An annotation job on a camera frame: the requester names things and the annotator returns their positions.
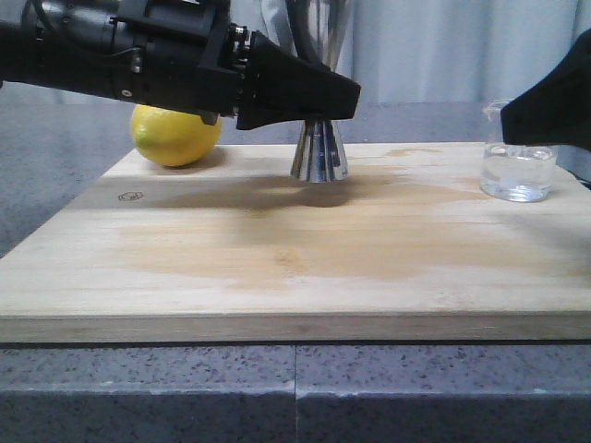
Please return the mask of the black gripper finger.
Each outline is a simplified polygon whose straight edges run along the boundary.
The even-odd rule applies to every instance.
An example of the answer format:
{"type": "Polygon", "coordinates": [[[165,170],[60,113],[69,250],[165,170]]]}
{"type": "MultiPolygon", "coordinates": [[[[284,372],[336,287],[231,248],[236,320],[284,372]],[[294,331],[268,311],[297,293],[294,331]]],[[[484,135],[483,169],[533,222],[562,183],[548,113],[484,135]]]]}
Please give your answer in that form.
{"type": "Polygon", "coordinates": [[[290,55],[264,34],[251,34],[236,128],[355,115],[361,87],[352,79],[290,55]]]}
{"type": "Polygon", "coordinates": [[[501,109],[509,145],[571,145],[590,149],[590,32],[530,90],[501,109]]]}

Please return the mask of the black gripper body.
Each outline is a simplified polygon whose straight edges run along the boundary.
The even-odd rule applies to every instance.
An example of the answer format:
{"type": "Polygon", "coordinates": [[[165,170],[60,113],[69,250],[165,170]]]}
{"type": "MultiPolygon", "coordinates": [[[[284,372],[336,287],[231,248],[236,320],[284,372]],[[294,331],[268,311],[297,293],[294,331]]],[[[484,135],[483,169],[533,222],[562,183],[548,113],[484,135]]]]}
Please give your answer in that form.
{"type": "Polygon", "coordinates": [[[227,1],[122,1],[115,48],[129,47],[115,82],[124,100],[199,114],[211,125],[235,116],[244,95],[250,33],[227,1]]]}

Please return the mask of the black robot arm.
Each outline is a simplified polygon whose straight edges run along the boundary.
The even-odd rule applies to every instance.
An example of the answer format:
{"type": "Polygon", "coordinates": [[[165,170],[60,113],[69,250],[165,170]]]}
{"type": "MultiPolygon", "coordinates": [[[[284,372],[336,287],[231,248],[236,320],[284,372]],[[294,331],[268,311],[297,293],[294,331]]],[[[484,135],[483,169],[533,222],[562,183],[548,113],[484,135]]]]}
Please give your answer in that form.
{"type": "Polygon", "coordinates": [[[226,1],[5,1],[1,78],[240,130],[353,117],[352,79],[236,25],[226,1]]]}

